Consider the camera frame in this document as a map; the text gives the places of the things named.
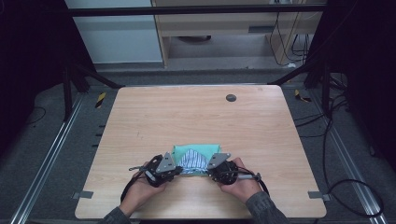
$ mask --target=equipment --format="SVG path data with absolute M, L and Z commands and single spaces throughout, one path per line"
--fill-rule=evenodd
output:
M 239 179 L 255 179 L 260 183 L 262 189 L 269 195 L 267 187 L 262 182 L 262 177 L 260 173 L 254 175 L 251 171 L 238 167 L 235 162 L 227 161 L 228 158 L 231 157 L 230 153 L 215 153 L 213 154 L 211 160 L 206 166 L 208 176 L 211 176 L 212 179 L 216 182 L 219 182 L 223 185 L 231 185 L 235 183 L 235 181 Z M 172 156 L 169 152 L 166 152 L 165 155 L 157 155 L 151 159 L 147 164 L 143 166 L 136 166 L 130 168 L 129 170 L 138 169 L 139 172 L 132 177 L 129 183 L 125 186 L 124 191 L 121 194 L 121 201 L 125 198 L 128 189 L 132 186 L 137 179 L 142 178 L 142 174 L 145 174 L 145 177 L 148 183 L 154 187 L 158 188 L 161 184 L 172 181 L 175 175 L 180 175 L 183 171 L 183 167 L 176 166 Z

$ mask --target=white cabinet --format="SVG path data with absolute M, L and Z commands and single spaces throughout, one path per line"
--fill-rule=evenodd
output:
M 149 0 L 65 2 L 69 8 L 151 7 Z M 153 16 L 79 17 L 74 20 L 95 66 L 163 62 Z

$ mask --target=cabinet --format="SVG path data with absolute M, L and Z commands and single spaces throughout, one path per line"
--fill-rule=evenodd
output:
M 69 8 L 151 7 L 149 0 L 65 0 Z M 128 68 L 130 63 L 161 63 L 153 16 L 74 18 L 95 66 Z
M 294 0 L 293 4 L 323 3 L 325 0 Z M 266 5 L 271 0 L 151 0 L 154 7 L 174 6 L 226 6 Z M 271 45 L 276 60 L 284 63 L 294 35 L 313 34 L 318 26 L 321 12 L 233 13 L 157 15 L 155 21 L 162 50 L 163 62 L 167 65 L 168 50 L 172 36 L 191 35 L 248 35 L 261 32 L 272 34 Z

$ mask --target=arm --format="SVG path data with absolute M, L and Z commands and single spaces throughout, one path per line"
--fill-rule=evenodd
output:
M 113 209 L 113 211 L 107 214 L 105 218 L 99 223 L 129 224 L 129 217 L 137 208 L 142 206 L 149 198 L 151 198 L 155 194 L 158 194 L 165 190 L 167 183 L 160 185 L 158 188 L 154 188 L 149 184 L 144 175 L 141 176 L 143 178 L 137 179 L 136 182 L 134 182 L 132 186 L 128 189 L 128 192 L 120 206 Z
M 240 158 L 233 160 L 239 167 L 245 168 Z M 221 191 L 230 193 L 247 206 L 255 223 L 289 223 L 279 211 L 268 194 L 262 191 L 254 179 L 237 179 L 231 185 L 219 184 Z

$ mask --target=cloth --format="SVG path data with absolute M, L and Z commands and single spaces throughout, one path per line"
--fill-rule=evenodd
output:
M 218 152 L 221 152 L 219 145 L 174 146 L 172 157 L 175 164 L 183 167 L 182 175 L 205 175 L 207 164 Z
M 183 167 L 182 175 L 204 175 L 209 160 L 195 150 L 188 150 L 181 158 L 178 166 Z
M 255 224 L 283 224 L 289 223 L 288 219 L 279 211 L 268 194 L 264 191 L 252 195 L 246 203 L 247 209 L 252 215 Z M 121 210 L 113 209 L 100 224 L 130 224 L 130 220 Z

